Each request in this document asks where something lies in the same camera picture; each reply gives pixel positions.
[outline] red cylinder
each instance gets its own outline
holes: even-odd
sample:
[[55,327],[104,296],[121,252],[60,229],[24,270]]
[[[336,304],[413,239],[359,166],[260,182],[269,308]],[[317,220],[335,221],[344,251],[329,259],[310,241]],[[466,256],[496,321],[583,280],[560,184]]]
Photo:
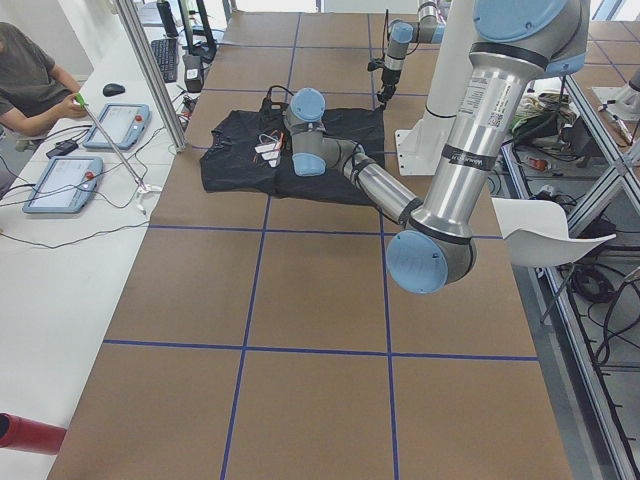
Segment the red cylinder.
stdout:
[[62,427],[0,413],[0,448],[56,455],[66,433]]

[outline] black mouse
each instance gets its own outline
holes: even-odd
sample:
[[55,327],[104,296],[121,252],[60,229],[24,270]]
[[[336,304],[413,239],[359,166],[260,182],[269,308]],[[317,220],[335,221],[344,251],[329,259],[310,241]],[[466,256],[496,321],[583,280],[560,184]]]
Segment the black mouse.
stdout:
[[107,83],[102,89],[102,94],[105,97],[113,97],[121,93],[124,93],[124,87],[118,83]]

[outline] white table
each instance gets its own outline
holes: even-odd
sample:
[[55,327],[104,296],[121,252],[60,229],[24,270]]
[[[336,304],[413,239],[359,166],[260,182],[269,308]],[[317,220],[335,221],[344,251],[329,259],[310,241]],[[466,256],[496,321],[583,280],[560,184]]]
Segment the white table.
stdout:
[[[162,29],[152,29],[150,39],[161,33]],[[102,87],[110,82],[124,85],[126,92],[105,98]],[[175,83],[167,84],[167,89],[171,98],[180,94]],[[108,102],[150,106],[151,122],[130,152],[163,126],[124,33],[81,92],[96,114]],[[63,119],[51,132],[88,123],[88,119]],[[44,142],[20,176],[35,183],[48,161],[45,152],[78,131]],[[84,154],[87,152],[80,148],[71,155]],[[164,185],[174,154],[169,135],[161,130],[138,155],[149,169],[145,181]],[[119,164],[112,152],[91,155],[103,158],[105,170]],[[141,166],[134,166],[143,173]],[[131,175],[119,166],[104,175],[98,192],[124,205],[135,189]],[[27,215],[20,204],[4,206],[24,201],[28,193],[27,188],[14,190],[1,202],[0,228],[5,234],[57,245],[148,220],[134,203],[117,209],[99,195],[79,214],[64,218]],[[148,214],[157,200],[158,194],[144,198]],[[0,237],[0,412],[69,425],[145,232],[146,226],[129,228],[55,250]],[[0,449],[0,478],[42,480],[54,458]]]

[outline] power adapter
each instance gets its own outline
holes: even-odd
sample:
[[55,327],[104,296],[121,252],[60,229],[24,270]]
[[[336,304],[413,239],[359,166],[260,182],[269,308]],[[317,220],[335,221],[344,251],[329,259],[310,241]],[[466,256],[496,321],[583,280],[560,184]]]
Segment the power adapter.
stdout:
[[78,148],[78,142],[75,140],[63,140],[56,143],[56,146],[47,152],[47,157],[62,157],[73,152],[76,148]]

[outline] black keyboard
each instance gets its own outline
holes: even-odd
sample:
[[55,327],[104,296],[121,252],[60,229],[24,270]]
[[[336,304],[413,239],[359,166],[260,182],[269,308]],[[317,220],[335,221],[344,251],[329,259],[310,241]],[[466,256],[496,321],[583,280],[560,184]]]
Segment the black keyboard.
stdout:
[[175,82],[178,79],[178,40],[176,38],[152,40],[151,51],[156,57],[164,83]]

